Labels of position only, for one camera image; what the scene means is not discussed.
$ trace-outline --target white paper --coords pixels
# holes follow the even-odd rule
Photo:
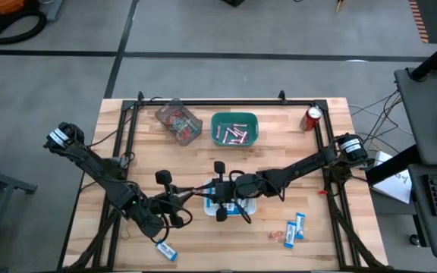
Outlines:
[[[378,166],[383,162],[388,161],[391,157],[392,156],[384,152],[377,152],[376,162],[374,165]],[[382,182],[375,184],[373,189],[385,194],[386,196],[409,204],[411,187],[412,182],[410,181],[409,171],[404,170],[398,174],[392,175]]]

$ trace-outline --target black hose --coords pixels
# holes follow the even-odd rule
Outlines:
[[[0,45],[9,45],[9,44],[17,43],[17,42],[23,42],[23,41],[26,41],[30,38],[33,38],[34,36],[38,35],[38,33],[42,32],[42,30],[46,26],[46,15],[39,10],[21,11],[21,12],[17,12],[15,14],[7,16],[4,19],[5,22],[0,24],[0,32],[5,30],[6,28],[8,28],[10,25],[12,25],[17,20],[20,20],[21,18],[28,17],[28,16],[38,17],[38,23],[36,24],[36,26],[33,29],[28,30],[25,33],[22,33],[22,34],[19,34],[16,36],[12,36],[12,37],[0,38]]]

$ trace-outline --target orange object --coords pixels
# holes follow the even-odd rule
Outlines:
[[[9,14],[21,9],[25,0],[0,0],[0,14]]]

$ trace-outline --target wooden table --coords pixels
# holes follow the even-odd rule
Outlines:
[[[335,135],[353,133],[347,100],[327,99]],[[94,142],[117,128],[122,100],[105,99],[100,109]],[[155,172],[168,169],[173,183],[179,187],[197,187],[214,176],[213,162],[224,161],[227,171],[245,172],[267,168],[283,168],[318,151],[314,132],[301,132],[299,123],[306,106],[190,106],[203,120],[203,132],[190,145],[182,147],[164,131],[154,114],[158,107],[146,106],[139,113],[134,136],[136,158],[130,165],[129,179],[136,181],[148,196],[163,191],[156,184]],[[217,147],[210,139],[210,120],[219,111],[248,111],[259,119],[259,138],[249,148]],[[114,138],[93,149],[102,157],[112,154]],[[91,182],[85,177],[83,185]],[[218,223],[203,211],[203,199],[195,196],[185,207],[193,214],[193,222],[181,229],[171,229],[167,243],[178,258],[170,262],[144,237],[136,224],[123,220],[121,238],[115,259],[115,270],[128,271],[287,271],[338,269],[332,224],[323,188],[321,171],[302,177],[289,186],[286,201],[279,198],[259,198],[257,212],[251,215],[252,224],[242,217],[229,217]],[[346,184],[354,229],[367,248],[387,264],[379,226],[367,184],[351,180]],[[97,232],[104,190],[92,185],[81,194],[64,266],[70,265],[85,250]],[[268,233],[285,231],[288,220],[296,212],[306,214],[305,239],[296,240],[293,249],[283,246],[284,238],[271,240]],[[349,261],[347,239],[342,234],[344,250]],[[102,263],[107,257],[103,252]]]

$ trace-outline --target white tray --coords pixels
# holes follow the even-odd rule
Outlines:
[[[205,181],[205,184],[212,182],[212,178]],[[208,189],[206,193],[215,193],[215,189]],[[256,212],[256,199],[239,199],[239,205],[241,205],[248,215],[252,215]],[[235,216],[240,215],[239,210],[234,203],[224,203],[224,207],[227,209],[227,215]],[[208,198],[203,199],[203,209],[208,216],[215,216],[217,209],[219,209],[219,204],[214,204]]]

